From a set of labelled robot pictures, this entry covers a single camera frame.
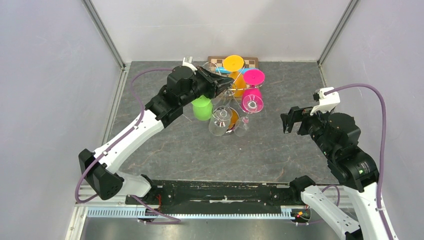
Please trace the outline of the chrome wine glass rack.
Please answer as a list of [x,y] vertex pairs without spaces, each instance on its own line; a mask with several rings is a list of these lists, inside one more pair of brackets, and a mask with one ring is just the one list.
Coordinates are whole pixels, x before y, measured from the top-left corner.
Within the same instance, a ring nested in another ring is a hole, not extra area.
[[[265,83],[265,80],[261,85],[258,86],[259,90],[263,86],[264,83]],[[239,118],[241,118],[245,115],[248,115],[249,118],[250,118],[250,115],[256,114],[256,113],[246,113],[246,112],[244,112],[242,110],[241,102],[242,102],[242,97],[234,97],[233,95],[230,96],[230,95],[224,95],[224,94],[217,96],[212,101],[212,103],[214,104],[214,110],[216,108],[220,107],[220,106],[227,106],[232,111],[232,117],[231,117],[230,125],[229,125],[229,128],[224,135],[229,135],[229,134],[234,133],[235,124],[236,124],[236,121]]]

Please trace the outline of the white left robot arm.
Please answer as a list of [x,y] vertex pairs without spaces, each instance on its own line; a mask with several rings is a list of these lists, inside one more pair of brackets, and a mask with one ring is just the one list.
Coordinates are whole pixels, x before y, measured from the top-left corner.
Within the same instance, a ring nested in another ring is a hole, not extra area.
[[186,105],[199,97],[214,99],[230,89],[234,80],[191,63],[169,71],[166,84],[147,104],[141,104],[138,116],[104,145],[78,154],[81,169],[79,182],[86,181],[94,198],[109,200],[117,194],[135,195],[151,204],[157,191],[144,175],[119,173],[119,168],[143,143],[179,118]]

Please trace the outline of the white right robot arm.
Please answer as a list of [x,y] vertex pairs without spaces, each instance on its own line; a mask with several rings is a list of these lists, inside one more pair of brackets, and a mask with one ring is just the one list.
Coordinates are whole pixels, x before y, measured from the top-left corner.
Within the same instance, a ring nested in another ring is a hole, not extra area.
[[311,107],[292,107],[280,115],[283,132],[310,136],[327,160],[327,166],[352,202],[357,220],[351,220],[332,203],[307,175],[289,183],[289,199],[306,204],[337,233],[342,240],[395,240],[389,217],[385,215],[378,184],[383,172],[374,159],[358,147],[360,128],[345,113],[313,113]]

